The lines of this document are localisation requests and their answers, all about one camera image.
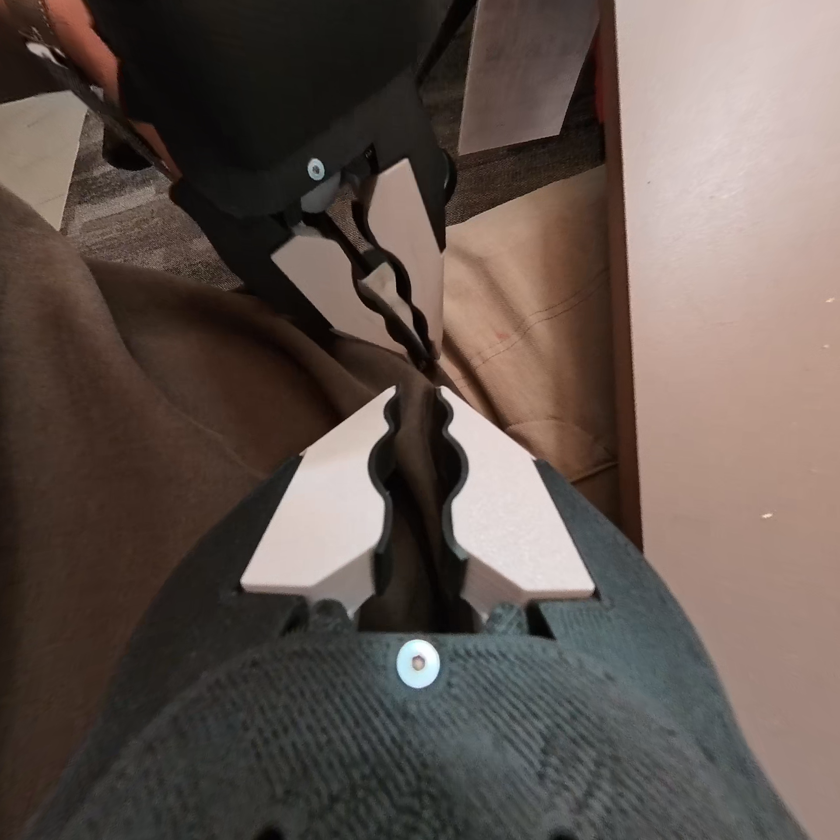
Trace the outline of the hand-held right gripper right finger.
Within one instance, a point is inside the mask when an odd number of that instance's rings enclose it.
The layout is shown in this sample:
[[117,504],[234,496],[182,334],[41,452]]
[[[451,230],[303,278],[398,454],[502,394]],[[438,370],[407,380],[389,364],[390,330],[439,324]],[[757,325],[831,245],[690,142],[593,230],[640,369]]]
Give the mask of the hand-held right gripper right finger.
[[540,463],[446,386],[435,418],[446,592],[470,606],[591,598],[595,583]]

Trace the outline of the person's left hand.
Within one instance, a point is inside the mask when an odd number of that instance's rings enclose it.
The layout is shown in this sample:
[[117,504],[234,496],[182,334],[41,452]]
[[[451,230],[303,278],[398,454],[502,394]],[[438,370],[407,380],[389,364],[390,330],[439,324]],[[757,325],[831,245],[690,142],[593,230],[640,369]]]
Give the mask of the person's left hand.
[[181,178],[157,132],[125,115],[118,59],[98,34],[86,2],[7,2],[7,15],[27,50],[99,118],[103,156],[111,165],[153,167],[170,182]]

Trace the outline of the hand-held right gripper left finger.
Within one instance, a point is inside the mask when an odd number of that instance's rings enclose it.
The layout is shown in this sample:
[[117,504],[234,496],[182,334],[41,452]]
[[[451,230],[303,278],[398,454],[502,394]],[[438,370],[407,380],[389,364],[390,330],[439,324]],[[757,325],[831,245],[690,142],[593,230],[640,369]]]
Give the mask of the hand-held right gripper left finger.
[[361,606],[375,593],[374,556],[390,502],[371,457],[394,423],[394,386],[307,447],[239,583],[249,594]]

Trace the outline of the brown hoodie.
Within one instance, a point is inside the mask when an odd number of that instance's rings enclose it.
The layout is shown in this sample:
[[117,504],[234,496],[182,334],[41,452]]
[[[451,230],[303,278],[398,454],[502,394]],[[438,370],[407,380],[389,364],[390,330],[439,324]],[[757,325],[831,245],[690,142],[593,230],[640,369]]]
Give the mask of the brown hoodie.
[[430,382],[373,345],[318,342],[244,293],[86,259],[2,188],[2,838],[52,794],[189,550],[393,385],[403,559],[371,616],[408,627],[432,618]]

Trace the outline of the white desk leg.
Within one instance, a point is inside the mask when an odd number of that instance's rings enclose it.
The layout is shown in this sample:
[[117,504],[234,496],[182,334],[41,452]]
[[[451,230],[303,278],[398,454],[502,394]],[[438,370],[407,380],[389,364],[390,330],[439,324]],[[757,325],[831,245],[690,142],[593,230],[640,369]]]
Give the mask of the white desk leg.
[[1,183],[60,230],[87,107],[58,91],[1,106]]
[[478,1],[458,153],[558,135],[599,20],[597,1]]

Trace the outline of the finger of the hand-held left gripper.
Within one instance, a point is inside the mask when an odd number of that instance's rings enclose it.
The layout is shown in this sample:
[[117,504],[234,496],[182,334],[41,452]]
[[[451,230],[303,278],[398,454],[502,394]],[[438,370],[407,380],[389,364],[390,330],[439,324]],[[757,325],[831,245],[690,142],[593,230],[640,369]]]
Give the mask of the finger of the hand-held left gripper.
[[434,346],[393,263],[354,255],[319,231],[294,231],[271,258],[336,333],[429,364]]
[[360,194],[361,221],[380,262],[356,283],[385,335],[415,361],[437,361],[444,338],[445,247],[433,230],[408,158],[375,175]]

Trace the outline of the tan trousers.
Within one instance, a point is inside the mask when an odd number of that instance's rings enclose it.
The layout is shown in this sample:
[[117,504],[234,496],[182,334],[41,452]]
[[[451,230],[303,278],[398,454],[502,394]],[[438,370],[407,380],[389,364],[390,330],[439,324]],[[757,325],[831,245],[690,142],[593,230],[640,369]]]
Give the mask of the tan trousers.
[[606,167],[450,227],[444,257],[446,374],[618,524]]

